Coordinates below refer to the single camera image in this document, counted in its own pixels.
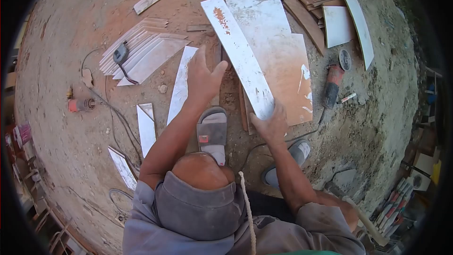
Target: rope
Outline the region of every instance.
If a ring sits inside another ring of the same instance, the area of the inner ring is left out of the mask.
[[[244,179],[244,173],[239,172],[239,175],[241,176],[241,188],[242,191],[244,192],[244,200],[246,201],[247,207],[247,219],[249,221],[250,241],[252,243],[252,255],[256,255],[256,235],[255,230],[253,228],[252,209],[250,208],[249,197],[247,196],[246,192],[246,181]]]

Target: dirt floor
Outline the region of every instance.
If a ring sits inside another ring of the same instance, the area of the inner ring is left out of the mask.
[[[46,173],[47,198],[58,205],[73,227],[101,254],[122,252],[123,228],[115,220],[116,207],[108,191],[129,191],[110,158],[107,146],[117,147],[132,161],[139,158],[116,116],[112,125],[110,110],[97,105],[90,112],[69,113],[66,91],[74,87],[76,98],[90,93],[81,82],[81,62],[94,48],[109,47],[120,34],[145,17],[168,19],[168,31],[187,34],[190,46],[207,44],[207,61],[213,61],[218,44],[209,32],[187,33],[186,24],[208,24],[200,2],[203,0],[161,0],[141,15],[132,7],[139,0],[37,0],[22,44],[16,86],[16,122],[30,121],[37,155]],[[292,127],[288,139],[314,130],[320,118],[321,94],[326,82],[328,63],[337,61],[345,48],[352,56],[352,71],[340,87],[340,96],[356,92],[358,97],[330,111],[320,131],[308,136],[312,152],[304,165],[316,189],[322,189],[337,172],[356,168],[357,174],[348,194],[367,213],[374,210],[387,190],[404,156],[410,139],[412,120],[418,105],[417,71],[413,42],[407,22],[392,0],[359,0],[369,30],[375,57],[368,71],[360,58],[355,39],[328,49],[320,56],[308,36],[305,44],[312,78],[314,118]],[[289,15],[293,32],[303,29]],[[95,91],[118,108],[138,134],[135,105],[152,102],[158,134],[167,122],[167,114],[182,51],[160,67],[139,86],[116,87],[117,81],[99,71],[102,50],[86,60],[93,73]],[[166,84],[168,91],[157,87]],[[228,111],[227,165],[235,173],[245,161],[248,149],[262,143],[249,137],[241,126],[238,78],[228,71],[220,91],[220,105]],[[188,151],[197,149],[195,138]],[[277,190],[260,182],[261,172],[272,162],[266,148],[255,150],[244,173],[249,188],[280,196]],[[120,204],[128,207],[126,198]]]

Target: electric cable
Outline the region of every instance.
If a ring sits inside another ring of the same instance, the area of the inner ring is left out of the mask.
[[[127,214],[129,213],[129,211],[128,211],[128,210],[125,210],[125,209],[123,209],[123,208],[120,208],[120,207],[115,203],[115,201],[113,201],[112,192],[118,192],[118,193],[120,193],[120,194],[123,194],[123,195],[125,195],[126,197],[128,197],[131,201],[132,201],[133,197],[132,197],[131,195],[127,194],[126,192],[124,192],[123,190],[119,190],[119,189],[117,189],[117,188],[112,188],[112,189],[109,190],[109,198],[110,198],[110,201],[113,203],[113,205],[115,205],[115,207],[116,207],[121,213],[123,213],[124,215],[127,215]]]

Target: stone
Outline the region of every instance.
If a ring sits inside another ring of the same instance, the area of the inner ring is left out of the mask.
[[[366,99],[363,96],[360,96],[358,98],[359,105],[364,105],[366,104]]]
[[[340,173],[336,173],[333,176],[332,182],[338,188],[343,190],[343,192],[347,193],[348,190],[351,188],[350,186],[354,180],[354,176],[356,175],[356,173],[357,173],[356,169],[349,169]]]
[[[161,86],[159,87],[159,92],[162,93],[162,94],[164,94],[164,93],[167,92],[167,89],[168,89],[167,85],[166,85],[166,84],[163,84],[163,85],[161,85]]]

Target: person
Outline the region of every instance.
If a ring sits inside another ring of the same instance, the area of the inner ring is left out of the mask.
[[[314,190],[301,170],[308,142],[287,149],[286,112],[278,100],[271,118],[260,120],[252,114],[251,119],[275,161],[263,180],[278,183],[283,199],[245,191],[253,215],[253,230],[249,228],[245,193],[224,166],[227,113],[221,107],[205,111],[219,92],[227,62],[211,73],[205,49],[199,48],[188,64],[188,96],[180,112],[140,168],[123,253],[248,255],[253,248],[256,254],[302,250],[365,254],[351,233],[358,222],[354,209]],[[185,154],[195,128],[200,152]]]

